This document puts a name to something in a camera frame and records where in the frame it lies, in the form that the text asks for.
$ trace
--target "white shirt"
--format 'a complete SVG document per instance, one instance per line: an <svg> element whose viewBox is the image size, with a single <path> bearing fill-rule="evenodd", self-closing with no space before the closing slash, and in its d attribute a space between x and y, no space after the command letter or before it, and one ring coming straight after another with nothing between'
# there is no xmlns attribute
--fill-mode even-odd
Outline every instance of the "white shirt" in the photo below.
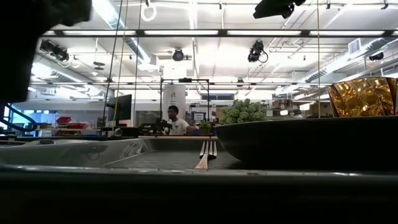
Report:
<svg viewBox="0 0 398 224"><path fill-rule="evenodd" d="M170 135L183 135L187 133L189 124L183 119L178 118L176 121L169 120L168 123L173 126L170 130Z"/></svg>

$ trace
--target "ceiling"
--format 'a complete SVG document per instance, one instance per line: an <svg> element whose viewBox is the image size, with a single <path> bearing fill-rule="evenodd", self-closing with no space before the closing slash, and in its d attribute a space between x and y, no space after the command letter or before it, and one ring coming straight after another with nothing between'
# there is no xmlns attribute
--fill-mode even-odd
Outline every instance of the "ceiling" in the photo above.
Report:
<svg viewBox="0 0 398 224"><path fill-rule="evenodd" d="M140 1L111 1L114 10L121 12L121 20L128 29L317 29L318 18L316 1L307 0L304 6L296 7L289 19L282 16L273 16L263 19L254 19L252 14L260 0L193 0L197 7L191 8L190 0L166 0L151 3L156 7L157 15L152 21L143 21L140 17ZM326 9L326 1L320 0L319 27L321 29L396 29L398 27L398 0L388 0L390 7L381 10L378 7L383 0L361 1L356 9L347 4L356 4L359 1L331 0L332 6ZM145 15L151 15L150 9ZM92 20L82 22L73 27L57 26L53 29L110 29L107 22L93 10ZM75 72L89 80L103 82L111 73L113 80L120 76L121 82L134 82L137 74L141 82L153 82L160 79L159 69L137 67L137 58L122 39L99 38L96 49L94 38L46 38L53 43L68 49L71 58L68 63L62 63L71 72ZM269 60L260 63L249 63L248 53L256 40L262 40L266 46ZM348 43L354 39L320 39L320 54L318 54L318 39L309 38L255 38L255 37L198 37L192 41L191 37L145 37L136 41L144 52L151 57L152 65L166 67L183 67L188 77L206 77L214 82L236 81L237 78L246 78L250 82L288 82L294 72L307 72L318 67L318 59L323 64L348 48ZM194 60L174 62L172 53L176 48L183 50L185 55L194 55L197 74L194 72ZM397 53L395 49L386 50L386 59L392 60ZM46 62L49 67L56 65L55 60ZM94 76L93 62L103 62L104 70ZM340 68L336 72L353 75L364 70L364 60L355 61ZM382 62L369 62L375 66Z"/></svg>

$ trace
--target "dark hair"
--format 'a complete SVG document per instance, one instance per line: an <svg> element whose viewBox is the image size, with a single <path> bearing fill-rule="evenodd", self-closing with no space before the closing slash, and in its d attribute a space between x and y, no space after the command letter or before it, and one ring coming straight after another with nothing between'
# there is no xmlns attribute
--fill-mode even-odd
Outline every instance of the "dark hair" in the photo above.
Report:
<svg viewBox="0 0 398 224"><path fill-rule="evenodd" d="M178 107L174 105L169 106L169 110L174 110L178 114Z"/></svg>

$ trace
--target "dark bowl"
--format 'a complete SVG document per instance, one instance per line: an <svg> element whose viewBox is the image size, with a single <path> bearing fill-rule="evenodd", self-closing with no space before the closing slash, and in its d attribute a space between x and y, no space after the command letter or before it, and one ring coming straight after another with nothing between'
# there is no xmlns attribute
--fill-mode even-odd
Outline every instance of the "dark bowl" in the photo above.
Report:
<svg viewBox="0 0 398 224"><path fill-rule="evenodd" d="M222 146L267 169L398 170L398 116L292 119L222 125Z"/></svg>

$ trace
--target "white cylinder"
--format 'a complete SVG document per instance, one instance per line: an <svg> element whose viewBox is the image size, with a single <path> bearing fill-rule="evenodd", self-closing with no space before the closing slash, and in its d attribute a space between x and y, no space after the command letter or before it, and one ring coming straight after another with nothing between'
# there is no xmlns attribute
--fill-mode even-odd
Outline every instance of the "white cylinder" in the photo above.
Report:
<svg viewBox="0 0 398 224"><path fill-rule="evenodd" d="M182 118L185 120L185 86L184 85L169 85L163 90L163 104L162 111L163 117L162 119L168 120L169 116L167 115L167 110L169 106L175 105L178 107L178 118Z"/></svg>

